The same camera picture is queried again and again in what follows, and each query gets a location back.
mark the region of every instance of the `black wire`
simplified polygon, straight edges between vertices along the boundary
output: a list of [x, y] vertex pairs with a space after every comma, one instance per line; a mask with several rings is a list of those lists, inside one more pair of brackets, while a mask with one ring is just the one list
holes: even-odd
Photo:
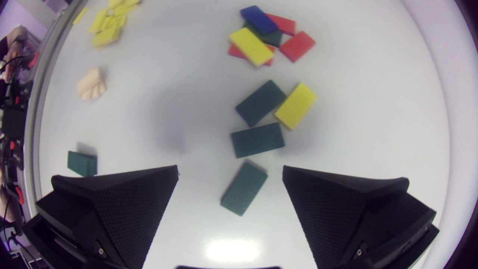
[[3, 71], [5, 71], [5, 67], [6, 67], [6, 66], [7, 66], [9, 63], [13, 62], [14, 60], [17, 60], [17, 59], [23, 58], [23, 57], [24, 57], [24, 56], [16, 56], [15, 58], [11, 59], [11, 60], [10, 60], [10, 61], [8, 61], [8, 62], [7, 62], [7, 63], [6, 63], [4, 66], [2, 66], [2, 68], [0, 68], [0, 72], [3, 72]]
[[[7, 217], [7, 209], [8, 209], [8, 204], [10, 203], [11, 196], [8, 198], [7, 206], [5, 207], [5, 214], [3, 214], [3, 236], [5, 237], [5, 240], [7, 240], [7, 232], [5, 232], [5, 222], [7, 220], [5, 219]], [[8, 251], [11, 252], [10, 245], [8, 244]]]
[[20, 245], [20, 246], [28, 253], [28, 255], [30, 255], [30, 257], [32, 258], [32, 261], [36, 261], [35, 258], [33, 258], [33, 255], [27, 250], [27, 248], [24, 247], [20, 242], [18, 242], [18, 240], [17, 240], [17, 238], [16, 238], [17, 234], [13, 234], [13, 232], [12, 232], [11, 234], [12, 234], [12, 237], [13, 237], [13, 238], [12, 238], [13, 241], [14, 241], [17, 245]]

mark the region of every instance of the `dark green block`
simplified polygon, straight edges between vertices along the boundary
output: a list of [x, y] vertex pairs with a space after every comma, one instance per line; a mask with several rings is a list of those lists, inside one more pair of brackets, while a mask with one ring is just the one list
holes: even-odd
[[261, 189], [267, 175], [245, 163], [224, 195], [221, 205], [242, 216]]
[[97, 157], [68, 151], [68, 168], [83, 177], [94, 176], [97, 171]]
[[285, 100], [281, 89], [269, 80], [257, 91], [247, 97], [236, 107], [236, 111], [249, 127], [256, 125], [263, 117]]
[[285, 146], [281, 127], [272, 123], [231, 134], [236, 158], [242, 158]]
[[257, 31], [257, 29], [249, 22], [246, 22], [243, 27], [247, 27], [251, 32], [254, 33], [254, 35], [256, 35], [259, 39], [261, 39], [267, 45], [271, 45], [274, 47], [279, 47], [281, 45], [281, 39], [282, 39], [281, 30], [276, 30], [270, 34], [260, 34], [259, 31]]

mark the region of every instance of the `human hand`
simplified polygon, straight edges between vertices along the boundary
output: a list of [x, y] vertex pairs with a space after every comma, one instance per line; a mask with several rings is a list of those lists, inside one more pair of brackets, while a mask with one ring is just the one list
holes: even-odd
[[[13, 42], [13, 44], [11, 44], [10, 46], [10, 50], [5, 56], [5, 62], [9, 62], [13, 58], [22, 56], [22, 55], [23, 55], [23, 46], [18, 42]], [[9, 63], [5, 67], [5, 74], [3, 76], [3, 80], [5, 82], [8, 82], [10, 80], [10, 76], [17, 68], [17, 65], [19, 62], [20, 62], [20, 59], [14, 60], [13, 62]]]

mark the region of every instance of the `rectangular block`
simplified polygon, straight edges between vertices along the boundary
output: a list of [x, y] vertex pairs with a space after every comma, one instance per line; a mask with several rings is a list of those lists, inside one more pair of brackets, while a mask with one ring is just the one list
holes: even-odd
[[221, 205], [242, 216], [267, 179], [267, 174], [245, 163], [221, 200]]
[[257, 6], [250, 6], [240, 11], [240, 14], [250, 22], [261, 34], [270, 34], [278, 29], [277, 25]]
[[292, 91], [274, 116], [287, 128], [293, 130], [307, 114], [317, 96], [303, 83]]
[[281, 127], [272, 123], [231, 134], [236, 158], [284, 147]]
[[282, 32], [279, 30], [276, 30], [270, 34], [261, 34], [249, 22], [244, 23], [243, 27], [246, 27], [247, 29], [249, 29], [254, 35], [256, 35], [262, 42], [264, 42], [267, 45], [271, 45], [274, 47], [279, 47], [281, 45]]
[[122, 3], [123, 3], [123, 0], [109, 0], [108, 1], [108, 8], [109, 9], [114, 9]]
[[295, 22], [283, 17], [267, 14], [267, 17], [271, 19], [284, 34], [291, 36], [295, 35]]
[[89, 8], [84, 8], [76, 17], [76, 19], [73, 21], [73, 25], [77, 24], [80, 22], [80, 20], [83, 18], [83, 16], [86, 14]]
[[68, 168], [83, 177], [96, 175], [97, 157], [68, 151]]
[[[275, 52], [275, 47], [269, 46], [269, 45], [266, 45], [266, 47], [268, 47], [273, 53]], [[231, 56], [237, 57], [237, 58], [247, 60], [247, 57], [234, 44], [231, 44], [231, 46], [229, 47], [228, 54], [231, 55]], [[273, 58], [270, 59], [264, 65], [265, 66], [271, 66], [273, 60], [274, 60]]]
[[104, 47], [120, 37], [121, 27], [112, 27], [95, 35], [91, 43], [95, 48]]
[[242, 101], [236, 111], [247, 122], [249, 127], [256, 125], [263, 117], [280, 105], [286, 96], [272, 81], [267, 81], [253, 94]]
[[76, 93], [82, 96], [87, 90], [101, 81], [101, 73], [98, 67], [88, 70], [87, 75], [76, 85]]
[[126, 16], [120, 16], [116, 18], [116, 26], [123, 27], [126, 24]]
[[101, 26], [103, 24], [103, 20], [106, 18], [106, 15], [108, 13], [108, 9], [102, 10], [96, 14], [95, 19], [93, 20], [88, 33], [98, 33], [101, 30]]
[[255, 67], [260, 67], [274, 57], [274, 53], [247, 28], [231, 34], [229, 40]]
[[307, 51], [315, 45], [315, 41], [308, 36], [304, 31], [299, 32], [294, 37], [289, 39], [286, 43], [279, 47], [279, 50], [295, 63]]
[[113, 9], [113, 13], [115, 16], [124, 16], [128, 14], [131, 10], [135, 9], [138, 7], [138, 4], [132, 5], [132, 6], [126, 6], [124, 4], [117, 6], [115, 9]]
[[107, 29], [111, 28], [111, 24], [112, 24], [112, 22], [114, 22], [114, 20], [115, 20], [115, 18], [112, 17], [112, 16], [106, 17], [103, 20], [103, 23], [101, 24], [101, 30], [104, 31], [104, 30], [107, 30]]

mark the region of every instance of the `white circular tabletop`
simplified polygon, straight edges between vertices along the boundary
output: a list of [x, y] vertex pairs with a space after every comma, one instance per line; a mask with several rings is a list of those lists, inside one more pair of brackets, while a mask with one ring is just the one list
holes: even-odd
[[[228, 35], [250, 5], [295, 20], [317, 44], [295, 64], [280, 52], [260, 68], [229, 56]], [[180, 179], [145, 269], [316, 268], [283, 165], [408, 177], [409, 193], [437, 211], [439, 224], [450, 158], [445, 102], [428, 48], [399, 0], [144, 0], [119, 41], [100, 50], [87, 30], [107, 1], [87, 6], [48, 87], [41, 191], [52, 190], [52, 175], [77, 176], [66, 167], [68, 150], [97, 155], [100, 175], [177, 164]], [[82, 101], [76, 83], [96, 66], [107, 92]], [[284, 148], [236, 159], [230, 134], [248, 126], [234, 108], [269, 79], [286, 94], [302, 82], [318, 100], [295, 130], [281, 126]], [[270, 114], [258, 126], [273, 122]], [[239, 217], [219, 203], [246, 159], [268, 178]]]

